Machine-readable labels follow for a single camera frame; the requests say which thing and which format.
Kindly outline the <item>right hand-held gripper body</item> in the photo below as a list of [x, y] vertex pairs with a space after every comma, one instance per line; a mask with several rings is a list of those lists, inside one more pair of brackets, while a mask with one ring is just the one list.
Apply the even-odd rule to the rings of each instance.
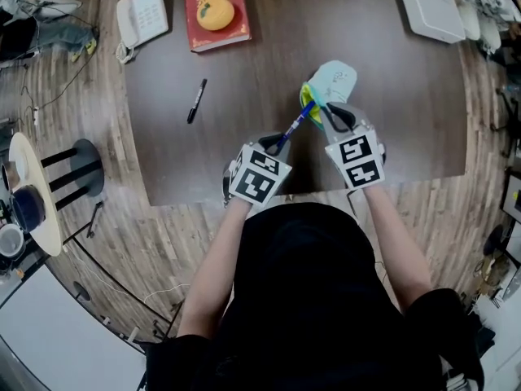
[[360, 190], [385, 180], [386, 149], [366, 114], [353, 109], [353, 131], [327, 134], [326, 154], [343, 177], [346, 187]]

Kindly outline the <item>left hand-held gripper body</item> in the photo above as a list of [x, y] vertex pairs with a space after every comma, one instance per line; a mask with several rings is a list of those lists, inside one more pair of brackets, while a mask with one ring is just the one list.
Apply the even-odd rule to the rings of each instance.
[[287, 163], [291, 147], [287, 138], [278, 156], [266, 154], [258, 139], [245, 143], [238, 156], [225, 167], [222, 180], [225, 206], [233, 197], [238, 197], [257, 207], [265, 207], [292, 171]]

